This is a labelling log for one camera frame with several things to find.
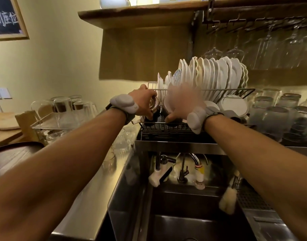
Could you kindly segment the cream bristle cleaning brush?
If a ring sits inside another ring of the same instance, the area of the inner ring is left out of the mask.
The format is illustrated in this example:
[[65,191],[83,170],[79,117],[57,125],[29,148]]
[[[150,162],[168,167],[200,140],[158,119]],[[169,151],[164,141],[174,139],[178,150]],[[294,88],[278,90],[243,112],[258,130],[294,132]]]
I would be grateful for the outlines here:
[[235,212],[237,190],[239,189],[242,176],[238,170],[234,171],[234,176],[229,182],[228,188],[224,192],[220,202],[219,209],[228,215],[233,215]]

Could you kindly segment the dark round tray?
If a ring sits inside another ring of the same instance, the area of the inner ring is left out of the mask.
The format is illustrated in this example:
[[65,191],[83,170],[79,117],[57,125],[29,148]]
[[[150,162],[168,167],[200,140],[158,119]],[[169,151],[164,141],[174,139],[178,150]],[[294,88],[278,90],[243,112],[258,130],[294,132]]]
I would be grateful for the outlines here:
[[0,177],[44,148],[40,142],[18,142],[0,147]]

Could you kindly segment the wood framed chalkboard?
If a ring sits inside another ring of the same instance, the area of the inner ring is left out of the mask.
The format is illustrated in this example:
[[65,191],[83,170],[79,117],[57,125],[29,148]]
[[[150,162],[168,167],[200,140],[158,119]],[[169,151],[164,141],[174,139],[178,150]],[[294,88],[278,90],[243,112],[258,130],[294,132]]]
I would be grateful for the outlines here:
[[17,0],[0,0],[0,41],[29,39]]

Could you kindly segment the clear glass cup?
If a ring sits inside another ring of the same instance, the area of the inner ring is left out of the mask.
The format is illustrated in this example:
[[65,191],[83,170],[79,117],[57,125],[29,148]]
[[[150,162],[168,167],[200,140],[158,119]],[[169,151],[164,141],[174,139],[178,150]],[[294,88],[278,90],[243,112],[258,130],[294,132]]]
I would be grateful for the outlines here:
[[161,100],[158,96],[152,96],[149,102],[150,111],[153,114],[153,117],[159,117],[161,112]]

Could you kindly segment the person's left hand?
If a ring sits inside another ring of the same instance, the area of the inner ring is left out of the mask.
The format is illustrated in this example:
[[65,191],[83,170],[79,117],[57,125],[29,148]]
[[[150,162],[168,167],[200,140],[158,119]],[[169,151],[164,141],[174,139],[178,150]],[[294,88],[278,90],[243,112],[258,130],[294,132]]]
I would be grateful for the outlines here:
[[140,87],[129,93],[134,99],[135,103],[139,105],[139,110],[136,112],[136,116],[145,116],[149,120],[153,119],[153,114],[150,111],[149,103],[151,97],[140,97]]

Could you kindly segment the perforated metal drain grille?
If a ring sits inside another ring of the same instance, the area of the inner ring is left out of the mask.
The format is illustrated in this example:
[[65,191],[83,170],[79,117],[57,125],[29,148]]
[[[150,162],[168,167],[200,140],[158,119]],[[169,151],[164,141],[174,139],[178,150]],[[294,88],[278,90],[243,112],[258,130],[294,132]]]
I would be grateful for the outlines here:
[[242,209],[274,211],[274,209],[254,189],[246,186],[237,189],[237,199]]

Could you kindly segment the row of hanging wine glasses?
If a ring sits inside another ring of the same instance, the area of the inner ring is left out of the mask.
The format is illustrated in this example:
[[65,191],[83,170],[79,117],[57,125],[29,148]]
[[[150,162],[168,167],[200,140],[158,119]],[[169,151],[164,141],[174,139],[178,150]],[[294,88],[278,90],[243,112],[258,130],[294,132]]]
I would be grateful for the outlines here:
[[203,58],[237,58],[251,70],[307,67],[307,22],[285,25],[266,22],[260,27],[229,30],[227,25],[207,26]]

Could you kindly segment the cluster of small clear cups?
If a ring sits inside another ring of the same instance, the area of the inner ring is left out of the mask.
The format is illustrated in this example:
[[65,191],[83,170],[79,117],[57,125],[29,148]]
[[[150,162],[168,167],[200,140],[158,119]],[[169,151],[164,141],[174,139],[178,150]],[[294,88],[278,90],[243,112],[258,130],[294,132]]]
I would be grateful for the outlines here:
[[113,158],[122,160],[131,149],[131,143],[134,135],[131,127],[123,127],[111,145],[104,162],[109,162]]

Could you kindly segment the blue patterned plate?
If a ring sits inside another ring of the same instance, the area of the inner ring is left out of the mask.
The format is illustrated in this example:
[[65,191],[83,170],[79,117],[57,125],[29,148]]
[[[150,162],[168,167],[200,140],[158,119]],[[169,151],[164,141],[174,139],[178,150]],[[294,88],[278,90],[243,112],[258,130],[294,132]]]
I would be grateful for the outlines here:
[[171,79],[172,85],[179,86],[181,84],[181,79],[182,79],[182,70],[177,69]]

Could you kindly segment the white spray head faucet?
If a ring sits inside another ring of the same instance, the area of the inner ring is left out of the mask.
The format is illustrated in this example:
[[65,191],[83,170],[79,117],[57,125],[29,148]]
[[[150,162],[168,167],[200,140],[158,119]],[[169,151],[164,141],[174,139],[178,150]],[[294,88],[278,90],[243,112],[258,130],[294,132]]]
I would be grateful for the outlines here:
[[167,181],[175,163],[175,158],[158,152],[155,159],[154,171],[148,177],[151,186],[158,187],[160,184]]

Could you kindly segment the person's left forearm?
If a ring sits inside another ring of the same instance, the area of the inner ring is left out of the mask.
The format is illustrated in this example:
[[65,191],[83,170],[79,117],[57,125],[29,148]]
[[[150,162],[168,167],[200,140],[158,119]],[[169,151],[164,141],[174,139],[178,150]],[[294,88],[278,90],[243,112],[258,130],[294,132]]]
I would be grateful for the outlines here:
[[0,241],[44,241],[101,167],[126,122],[101,113],[0,177]]

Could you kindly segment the pale wooden board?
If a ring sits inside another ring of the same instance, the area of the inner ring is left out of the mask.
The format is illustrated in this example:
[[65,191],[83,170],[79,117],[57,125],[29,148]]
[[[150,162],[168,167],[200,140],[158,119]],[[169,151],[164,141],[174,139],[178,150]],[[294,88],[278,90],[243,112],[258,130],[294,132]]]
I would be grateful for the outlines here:
[[15,115],[14,112],[0,112],[0,130],[20,129]]

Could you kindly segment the row of white plates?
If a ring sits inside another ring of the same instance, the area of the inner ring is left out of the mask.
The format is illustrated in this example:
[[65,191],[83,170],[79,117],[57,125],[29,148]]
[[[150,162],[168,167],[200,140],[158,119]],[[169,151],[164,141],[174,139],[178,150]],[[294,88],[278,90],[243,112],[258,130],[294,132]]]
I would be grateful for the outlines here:
[[[179,61],[178,69],[182,70],[181,84],[188,83],[194,89],[237,89],[247,88],[248,70],[237,58],[222,57],[204,59],[192,57],[189,64],[184,59]],[[163,79],[158,74],[159,89],[168,89],[173,74],[168,71]],[[200,92],[205,101],[212,101],[211,96]]]

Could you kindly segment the white bowl with metal rim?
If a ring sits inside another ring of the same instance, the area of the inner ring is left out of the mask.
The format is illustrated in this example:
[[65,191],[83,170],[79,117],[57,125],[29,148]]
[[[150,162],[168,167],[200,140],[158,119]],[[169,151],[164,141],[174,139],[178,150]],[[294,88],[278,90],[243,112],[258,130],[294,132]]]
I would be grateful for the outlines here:
[[99,0],[100,9],[115,9],[130,7],[129,0]]

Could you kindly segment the metal stemware hanging rack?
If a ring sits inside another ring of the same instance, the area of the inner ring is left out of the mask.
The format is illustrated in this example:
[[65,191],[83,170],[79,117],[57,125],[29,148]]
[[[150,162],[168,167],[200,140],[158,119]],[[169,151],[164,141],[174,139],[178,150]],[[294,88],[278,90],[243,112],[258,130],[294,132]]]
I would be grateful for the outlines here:
[[291,20],[307,22],[307,0],[203,0],[203,24],[260,27],[269,22],[285,25]]

